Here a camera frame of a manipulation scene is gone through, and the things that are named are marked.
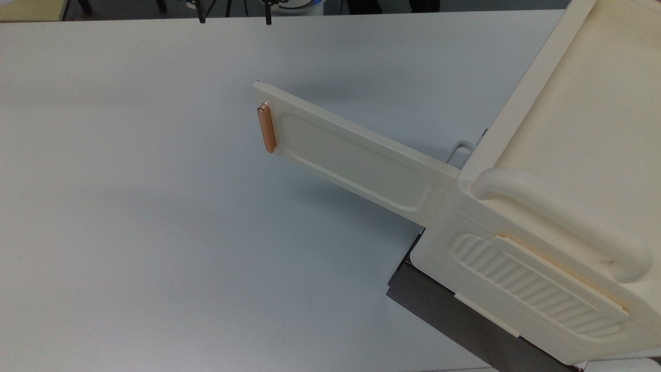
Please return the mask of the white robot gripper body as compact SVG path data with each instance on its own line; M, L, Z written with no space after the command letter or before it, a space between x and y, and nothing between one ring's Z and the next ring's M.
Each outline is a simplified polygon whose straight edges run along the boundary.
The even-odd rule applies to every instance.
M200 4L206 16L231 16L237 11L239 16L248 16L252 10L257 15L264 14L265 1L185 1L187 7L196 9ZM323 14L324 1L272 1L273 15L293 15L312 12Z

